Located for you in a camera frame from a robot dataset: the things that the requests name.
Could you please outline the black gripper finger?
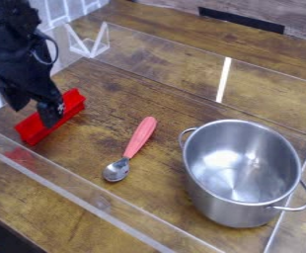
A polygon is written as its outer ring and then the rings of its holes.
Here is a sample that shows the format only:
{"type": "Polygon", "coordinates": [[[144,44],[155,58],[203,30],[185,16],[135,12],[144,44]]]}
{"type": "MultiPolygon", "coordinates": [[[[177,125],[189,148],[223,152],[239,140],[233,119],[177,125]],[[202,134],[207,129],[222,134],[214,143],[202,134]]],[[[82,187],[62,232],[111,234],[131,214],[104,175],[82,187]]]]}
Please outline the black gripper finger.
{"type": "Polygon", "coordinates": [[[28,94],[20,91],[12,86],[12,84],[4,80],[0,76],[0,94],[11,106],[11,108],[19,112],[31,102],[28,94]]]}
{"type": "Polygon", "coordinates": [[[63,117],[64,102],[38,102],[38,112],[43,125],[51,128],[63,117]]]}

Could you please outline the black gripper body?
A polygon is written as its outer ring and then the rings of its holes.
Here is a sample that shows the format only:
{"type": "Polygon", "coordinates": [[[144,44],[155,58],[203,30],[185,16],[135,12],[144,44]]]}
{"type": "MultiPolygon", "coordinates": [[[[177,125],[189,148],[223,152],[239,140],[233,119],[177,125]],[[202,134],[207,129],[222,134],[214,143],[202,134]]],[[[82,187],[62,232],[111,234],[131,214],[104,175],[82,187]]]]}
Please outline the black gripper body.
{"type": "Polygon", "coordinates": [[[0,42],[0,76],[38,102],[63,101],[51,80],[51,53],[46,40],[12,48],[0,42]]]}

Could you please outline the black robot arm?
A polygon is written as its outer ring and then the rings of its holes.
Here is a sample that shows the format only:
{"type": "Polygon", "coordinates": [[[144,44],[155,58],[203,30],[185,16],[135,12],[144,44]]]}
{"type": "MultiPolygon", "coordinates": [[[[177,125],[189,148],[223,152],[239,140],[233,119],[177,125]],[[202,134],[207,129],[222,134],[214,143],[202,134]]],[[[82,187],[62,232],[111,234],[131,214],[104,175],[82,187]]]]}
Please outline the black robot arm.
{"type": "Polygon", "coordinates": [[[51,128],[63,118],[64,101],[51,80],[56,58],[47,41],[58,44],[39,30],[40,23],[28,0],[0,0],[0,94],[16,112],[35,100],[43,125],[51,128]]]}

